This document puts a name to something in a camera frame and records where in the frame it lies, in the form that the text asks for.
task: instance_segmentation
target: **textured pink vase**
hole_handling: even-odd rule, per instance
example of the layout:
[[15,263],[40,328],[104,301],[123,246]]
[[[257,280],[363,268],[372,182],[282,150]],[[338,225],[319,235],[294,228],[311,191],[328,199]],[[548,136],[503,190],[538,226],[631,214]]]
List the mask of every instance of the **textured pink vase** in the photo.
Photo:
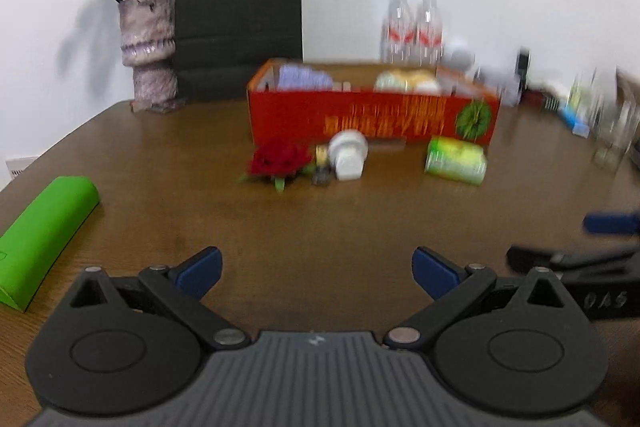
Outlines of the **textured pink vase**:
[[175,98],[177,81],[167,61],[175,51],[174,1],[126,0],[120,9],[122,63],[133,67],[138,107]]

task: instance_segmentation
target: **item inside box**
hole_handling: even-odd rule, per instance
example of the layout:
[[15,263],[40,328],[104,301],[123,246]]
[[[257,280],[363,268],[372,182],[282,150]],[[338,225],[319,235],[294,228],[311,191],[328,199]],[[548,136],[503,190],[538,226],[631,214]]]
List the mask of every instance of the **item inside box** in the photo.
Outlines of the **item inside box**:
[[447,68],[390,67],[389,64],[300,64],[276,62],[260,78],[256,91],[333,90],[349,92],[411,92],[435,96],[495,96]]

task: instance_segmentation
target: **silver bolt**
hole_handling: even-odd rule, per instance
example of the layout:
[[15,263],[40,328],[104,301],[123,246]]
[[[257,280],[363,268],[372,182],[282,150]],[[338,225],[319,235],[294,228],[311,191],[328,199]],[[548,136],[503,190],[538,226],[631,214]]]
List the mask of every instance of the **silver bolt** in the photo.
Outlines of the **silver bolt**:
[[420,340],[420,331],[414,328],[394,328],[387,333],[387,336],[396,344],[413,344]]
[[236,330],[236,328],[226,328],[224,330],[220,330],[216,333],[216,336],[213,339],[222,344],[222,346],[235,346],[236,344],[240,344],[244,342],[246,336],[240,330]]

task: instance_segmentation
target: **brown tabletop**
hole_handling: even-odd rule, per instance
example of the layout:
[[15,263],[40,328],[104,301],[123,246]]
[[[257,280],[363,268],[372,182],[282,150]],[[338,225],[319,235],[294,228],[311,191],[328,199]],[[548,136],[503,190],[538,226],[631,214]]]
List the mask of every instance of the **brown tabletop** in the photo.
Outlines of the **brown tabletop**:
[[[56,176],[89,176],[102,202],[51,269],[25,314],[0,308],[0,425],[38,410],[24,354],[84,266],[133,275],[178,264],[207,245],[223,252],[223,277],[205,303],[258,330],[372,330],[426,306],[410,271],[416,247],[507,274],[512,243],[599,245],[580,230],[594,209],[638,206],[640,174],[590,163],[593,145],[552,115],[503,110],[480,187],[422,173],[424,147],[370,154],[364,177],[312,187],[238,183],[252,153],[246,103],[190,105],[172,114],[116,104],[63,139],[0,192],[0,231]],[[640,329],[597,325],[610,374],[596,411],[640,426]]]

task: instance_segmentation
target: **red cardboard box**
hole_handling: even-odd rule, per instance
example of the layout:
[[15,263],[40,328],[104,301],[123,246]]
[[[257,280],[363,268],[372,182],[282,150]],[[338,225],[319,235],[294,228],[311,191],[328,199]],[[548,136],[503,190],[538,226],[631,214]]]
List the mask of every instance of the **red cardboard box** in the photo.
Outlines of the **red cardboard box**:
[[324,143],[345,129],[357,129],[370,139],[420,142],[446,136],[478,145],[488,145],[494,133],[499,99],[458,72],[438,68],[438,79],[454,83],[456,92],[431,96],[375,91],[380,73],[398,69],[389,64],[305,64],[326,71],[334,82],[350,83],[351,90],[278,91],[278,70],[284,63],[269,60],[247,85],[257,146],[273,138]]

